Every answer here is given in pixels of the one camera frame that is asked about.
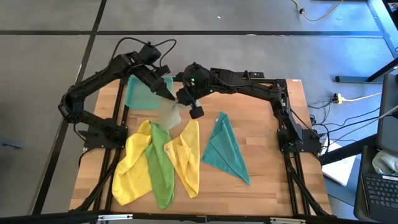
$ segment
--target light green towel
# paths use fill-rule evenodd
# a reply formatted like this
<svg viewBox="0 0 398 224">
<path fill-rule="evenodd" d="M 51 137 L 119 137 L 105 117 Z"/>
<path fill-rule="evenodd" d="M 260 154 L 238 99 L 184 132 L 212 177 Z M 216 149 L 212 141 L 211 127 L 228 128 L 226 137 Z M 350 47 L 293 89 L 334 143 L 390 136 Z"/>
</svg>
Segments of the light green towel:
<svg viewBox="0 0 398 224">
<path fill-rule="evenodd" d="M 228 115 L 220 112 L 201 161 L 239 177 L 250 184 L 250 176 Z"/>
<path fill-rule="evenodd" d="M 167 208 L 174 199 L 174 167 L 164 152 L 164 144 L 171 141 L 168 130 L 150 123 L 152 143 L 145 151 L 148 160 L 150 181 L 160 209 Z"/>
</svg>

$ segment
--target wire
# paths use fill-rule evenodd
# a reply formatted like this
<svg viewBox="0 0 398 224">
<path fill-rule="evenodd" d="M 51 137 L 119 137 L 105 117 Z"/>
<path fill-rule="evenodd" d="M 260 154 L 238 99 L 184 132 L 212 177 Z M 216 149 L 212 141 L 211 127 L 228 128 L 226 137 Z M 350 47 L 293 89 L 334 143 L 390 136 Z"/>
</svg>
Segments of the wire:
<svg viewBox="0 0 398 224">
<path fill-rule="evenodd" d="M 333 9 L 331 9 L 328 13 L 326 13 L 324 16 L 319 17 L 318 19 L 310 19 L 310 18 L 308 18 L 308 16 L 306 15 L 304 9 L 300 6 L 300 4 L 299 4 L 296 0 L 292 0 L 292 1 L 294 2 L 294 4 L 296 4 L 296 7 L 298 8 L 298 12 L 299 12 L 300 14 L 303 14 L 303 16 L 304 16 L 307 20 L 309 20 L 309 21 L 311 21 L 311 22 L 316 22 L 316 21 L 319 21 L 319 20 L 325 18 L 326 16 L 329 16 L 335 9 L 337 9 L 337 7 L 338 7 L 341 3 L 343 3 L 344 0 L 341 0 Z"/>
<path fill-rule="evenodd" d="M 149 44 L 149 42 L 148 42 L 148 43 L 145 43 L 144 41 L 139 40 L 139 39 L 137 39 L 137 38 L 133 38 L 133 37 L 123 37 L 123 38 L 120 39 L 120 40 L 118 41 L 118 43 L 116 44 L 116 46 L 115 46 L 115 48 L 114 48 L 114 50 L 113 50 L 112 56 L 111 56 L 111 60 L 109 61 L 109 63 L 111 63 L 111 61 L 112 61 L 114 55 L 116 54 L 116 51 L 118 50 L 119 45 L 121 44 L 121 42 L 123 42 L 123 41 L 125 41 L 125 40 L 134 40 L 134 41 L 139 42 L 139 43 L 142 43 L 142 44 L 144 44 L 144 45 L 148 45 L 148 44 Z"/>
<path fill-rule="evenodd" d="M 307 105 L 307 106 L 308 106 L 309 108 L 313 108 L 313 109 L 322 109 L 322 108 L 325 108 L 325 107 L 329 106 L 329 105 L 331 104 L 332 100 L 322 101 L 322 102 L 319 102 L 319 103 L 323 103 L 323 102 L 328 102 L 328 103 L 325 104 L 325 105 L 323 105 L 323 106 L 312 106 L 312 105 Z"/>
<path fill-rule="evenodd" d="M 162 44 L 164 44 L 164 43 L 167 43 L 167 42 L 170 42 L 170 41 L 174 41 L 174 44 L 173 44 L 173 46 L 172 46 L 168 51 L 166 51 L 166 53 L 164 53 L 164 54 L 160 57 L 160 60 L 159 60 L 159 66 L 160 66 L 160 67 L 162 66 L 162 60 L 163 60 L 163 58 L 164 58 L 171 50 L 173 50 L 173 48 L 174 48 L 175 45 L 177 44 L 177 41 L 176 41 L 175 39 L 169 39 L 169 40 L 165 40 L 165 41 L 162 41 L 162 42 L 160 42 L 160 43 L 154 45 L 155 47 L 157 47 L 157 46 L 160 46 L 160 45 L 162 45 Z"/>
<path fill-rule="evenodd" d="M 77 136 L 79 136 L 79 138 L 81 140 L 86 141 L 86 139 L 83 138 L 83 136 L 81 136 L 77 131 L 76 131 L 76 124 L 73 124 L 73 131 L 77 134 Z"/>
<path fill-rule="evenodd" d="M 324 125 L 324 124 L 318 124 L 318 125 L 320 125 L 320 126 L 323 126 L 325 129 L 326 129 L 326 136 L 327 136 L 327 140 L 328 140 L 328 145 L 327 145 L 327 147 L 326 147 L 326 151 L 325 151 L 325 153 L 321 156 L 321 158 L 320 158 L 320 162 L 322 163 L 324 160 L 325 160 L 325 158 L 326 158 L 326 155 L 328 154 L 328 152 L 329 152 L 329 147 L 330 147 L 330 132 L 329 132 L 329 129 L 328 129 L 328 127 L 326 127 L 326 125 Z"/>
<path fill-rule="evenodd" d="M 83 158 L 83 156 L 84 156 L 87 152 L 90 152 L 90 151 L 93 150 L 93 149 L 94 149 L 94 148 L 89 148 L 89 149 L 87 149 L 87 151 L 83 152 L 83 153 L 80 155 L 80 157 L 79 157 L 79 163 L 78 163 L 79 167 L 80 167 L 81 159 Z"/>
<path fill-rule="evenodd" d="M 347 122 L 348 120 L 350 120 L 350 119 L 360 118 L 360 117 L 362 117 L 362 116 L 365 116 L 365 115 L 371 114 L 371 113 L 373 113 L 373 112 L 376 112 L 376 111 L 379 110 L 379 109 L 380 109 L 380 108 L 377 108 L 377 109 L 372 110 L 372 111 L 370 111 L 370 112 L 367 112 L 367 113 L 365 113 L 365 114 L 361 114 L 361 115 L 359 115 L 359 116 L 354 116 L 354 117 L 351 117 L 351 118 L 347 118 L 347 119 L 344 121 L 343 124 L 327 123 L 327 124 L 325 124 L 325 125 L 331 125 L 331 124 L 333 124 L 333 125 L 337 125 L 337 126 L 342 127 L 342 126 L 344 126 L 344 125 L 346 124 L 346 122 Z"/>
<path fill-rule="evenodd" d="M 378 117 L 368 118 L 368 119 L 365 119 L 365 120 L 362 120 L 362 121 L 358 121 L 358 122 L 355 122 L 355 123 L 352 123 L 352 124 L 347 124 L 346 126 L 343 126 L 341 128 L 337 128 L 337 129 L 331 130 L 330 132 L 332 133 L 332 132 L 341 130 L 343 128 L 347 128 L 347 127 L 350 127 L 350 126 L 355 125 L 355 124 L 360 124 L 360 123 L 363 123 L 363 122 L 367 122 L 367 121 L 370 121 L 370 120 L 373 120 L 373 119 L 376 119 L 376 118 L 378 118 Z"/>
<path fill-rule="evenodd" d="M 376 96 L 376 95 L 378 95 L 378 94 L 381 94 L 381 92 L 374 93 L 374 94 L 369 95 L 369 96 L 363 96 L 363 97 L 355 98 L 355 99 L 346 99 L 346 98 L 344 98 L 344 97 L 341 97 L 341 100 L 342 100 L 342 101 L 354 102 L 354 101 L 363 100 L 363 99 L 366 99 L 366 98 L 369 98 L 369 97 L 372 97 L 372 96 Z"/>
<path fill-rule="evenodd" d="M 286 144 L 287 144 L 287 143 L 285 143 L 285 144 L 282 146 L 282 150 L 285 149 Z M 294 147 L 294 148 L 296 148 L 296 152 L 293 154 L 292 157 L 289 156 L 289 159 L 293 159 L 293 158 L 297 157 L 297 155 L 299 154 L 299 150 L 297 149 L 297 147 Z"/>
<path fill-rule="evenodd" d="M 354 140 L 354 139 L 340 139 L 339 141 L 354 141 L 354 142 L 357 142 L 357 140 Z"/>
<path fill-rule="evenodd" d="M 369 122 L 368 124 L 362 125 L 361 127 L 359 127 L 359 128 L 357 128 L 357 129 L 354 129 L 354 130 L 350 131 L 349 133 L 347 133 L 347 134 L 343 135 L 342 137 L 338 138 L 336 141 L 339 141 L 340 139 L 344 138 L 345 136 L 347 136 L 347 135 L 349 135 L 349 134 L 351 134 L 351 133 L 353 133 L 353 132 L 355 132 L 355 131 L 357 131 L 357 130 L 359 130 L 359 129 L 361 129 L 361 128 L 365 128 L 366 126 L 368 126 L 368 125 L 370 125 L 370 124 L 372 124 L 372 123 L 374 123 L 374 122 L 380 120 L 381 118 L 383 118 L 383 117 L 389 115 L 390 113 L 394 112 L 397 108 L 398 108 L 398 105 L 395 106 L 395 107 L 393 107 L 391 110 L 385 112 L 383 115 L 381 115 L 380 117 L 376 118 L 374 121 L 371 121 L 371 122 Z"/>
<path fill-rule="evenodd" d="M 296 112 L 294 112 L 294 110 L 292 110 L 292 109 L 290 109 L 290 110 L 291 110 L 291 112 L 296 116 L 296 118 L 299 119 L 299 120 L 301 121 L 301 123 L 304 124 L 305 127 L 307 127 L 309 130 L 312 131 L 312 133 L 314 133 L 315 135 L 317 135 L 317 136 L 320 138 L 319 134 L 316 133 L 312 128 L 308 127 L 308 125 L 306 125 L 306 124 L 304 123 L 304 121 L 296 114 Z"/>
<path fill-rule="evenodd" d="M 330 113 L 330 108 L 331 108 L 331 100 L 330 100 L 330 103 L 329 103 L 328 112 L 325 113 L 325 117 L 323 118 L 323 121 L 321 122 L 321 124 L 323 124 L 328 119 L 329 113 Z"/>
</svg>

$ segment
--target yellow cable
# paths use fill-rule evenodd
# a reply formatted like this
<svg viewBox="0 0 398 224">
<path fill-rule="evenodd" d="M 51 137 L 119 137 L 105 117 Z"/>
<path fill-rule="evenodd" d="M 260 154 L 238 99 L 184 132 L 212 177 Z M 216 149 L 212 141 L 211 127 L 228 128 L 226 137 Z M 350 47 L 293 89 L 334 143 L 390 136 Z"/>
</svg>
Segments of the yellow cable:
<svg viewBox="0 0 398 224">
<path fill-rule="evenodd" d="M 302 10 L 303 8 L 300 6 L 300 4 L 296 1 L 296 0 L 292 0 L 294 2 L 294 4 L 296 4 L 298 11 L 300 12 L 300 10 Z M 303 16 L 308 19 L 309 21 L 315 22 L 315 21 L 319 21 L 323 18 L 325 18 L 326 16 L 329 16 L 341 3 L 343 3 L 344 0 L 341 0 L 330 12 L 326 13 L 324 16 L 318 18 L 318 19 L 310 19 L 308 18 L 308 16 L 305 14 L 305 12 L 303 11 Z"/>
</svg>

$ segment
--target black stand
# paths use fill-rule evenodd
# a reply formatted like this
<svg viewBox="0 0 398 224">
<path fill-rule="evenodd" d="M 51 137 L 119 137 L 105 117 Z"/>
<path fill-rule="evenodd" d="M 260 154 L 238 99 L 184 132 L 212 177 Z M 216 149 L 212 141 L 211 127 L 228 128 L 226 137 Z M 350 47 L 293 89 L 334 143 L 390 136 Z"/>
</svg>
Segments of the black stand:
<svg viewBox="0 0 398 224">
<path fill-rule="evenodd" d="M 382 84 L 383 80 L 376 80 L 385 73 L 391 73 L 398 68 L 398 58 L 395 58 L 392 62 L 382 67 L 375 74 L 370 77 L 351 77 L 351 76 L 336 76 L 336 82 L 339 83 L 373 83 Z"/>
<path fill-rule="evenodd" d="M 326 155 L 326 157 L 322 162 L 322 165 L 324 166 L 351 156 L 356 156 L 362 153 L 362 148 L 364 146 L 376 147 L 376 141 L 377 141 L 376 136 L 377 134 L 374 134 L 360 141 L 351 143 L 347 146 L 328 152 L 328 154 Z"/>
</svg>

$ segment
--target wooden tabletop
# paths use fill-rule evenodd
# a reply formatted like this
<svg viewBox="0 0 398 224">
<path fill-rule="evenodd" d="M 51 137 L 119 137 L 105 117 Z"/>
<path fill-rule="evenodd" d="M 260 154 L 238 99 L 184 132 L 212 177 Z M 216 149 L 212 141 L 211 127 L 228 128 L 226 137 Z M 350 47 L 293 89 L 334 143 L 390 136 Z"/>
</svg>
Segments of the wooden tabletop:
<svg viewBox="0 0 398 224">
<path fill-rule="evenodd" d="M 293 110 L 310 126 L 311 122 L 301 81 L 287 80 L 287 84 Z M 112 117 L 118 86 L 118 81 L 115 81 L 100 90 L 94 114 L 102 118 Z M 175 90 L 181 87 L 181 83 L 174 83 Z M 284 160 L 277 143 L 278 122 L 272 115 L 270 103 L 241 94 L 222 95 L 219 93 L 200 99 L 200 103 L 205 112 L 205 115 L 198 119 L 201 155 L 208 143 L 219 112 L 228 114 L 248 168 L 251 185 L 201 162 L 200 187 L 197 197 L 189 199 L 180 178 L 176 175 L 175 198 L 169 208 L 160 210 L 155 202 L 153 192 L 150 192 L 125 206 L 120 206 L 113 199 L 111 210 L 126 213 L 192 215 L 292 215 Z M 119 112 L 119 122 L 122 112 L 123 106 Z M 172 139 L 177 137 L 189 122 L 188 110 L 182 111 L 181 117 L 181 124 L 170 130 Z M 135 133 L 139 125 L 146 119 L 156 121 L 157 111 L 130 110 L 127 119 L 129 136 Z M 79 206 L 98 182 L 103 155 L 104 149 L 95 149 L 83 157 L 70 203 L 71 209 Z M 300 155 L 306 186 L 323 209 L 331 213 L 320 163 L 312 154 L 301 153 Z M 103 192 L 102 207 L 106 198 L 105 192 L 107 190 Z M 300 191 L 297 186 L 296 196 L 299 211 L 303 213 Z"/>
</svg>

